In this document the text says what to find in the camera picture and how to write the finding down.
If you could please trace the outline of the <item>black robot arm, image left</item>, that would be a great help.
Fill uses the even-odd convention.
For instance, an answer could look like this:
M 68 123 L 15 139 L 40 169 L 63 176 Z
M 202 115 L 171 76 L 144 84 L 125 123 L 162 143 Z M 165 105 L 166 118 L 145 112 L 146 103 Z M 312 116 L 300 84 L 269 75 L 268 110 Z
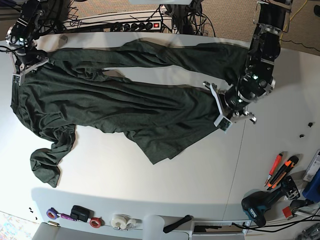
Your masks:
M 2 53 L 9 54 L 14 72 L 12 82 L 21 85 L 26 74 L 36 71 L 48 61 L 48 54 L 37 49 L 36 40 L 56 30 L 62 30 L 60 16 L 64 7 L 63 0 L 28 0 L 20 8 L 20 16 L 6 34 L 6 46 Z

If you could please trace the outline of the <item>black robot arm, image right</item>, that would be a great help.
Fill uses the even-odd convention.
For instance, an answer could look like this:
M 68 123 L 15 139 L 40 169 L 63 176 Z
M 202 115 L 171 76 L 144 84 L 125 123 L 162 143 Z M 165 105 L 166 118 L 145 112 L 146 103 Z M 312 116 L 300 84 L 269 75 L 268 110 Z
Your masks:
M 226 132 L 240 120 L 256 123 L 257 118 L 248 111 L 248 105 L 275 88 L 274 63 L 281 51 L 280 36 L 289 29 L 292 3 L 291 0 L 257 1 L 259 17 L 253 19 L 256 27 L 240 76 L 228 90 L 219 90 L 207 81 L 203 83 L 217 104 L 215 127 Z

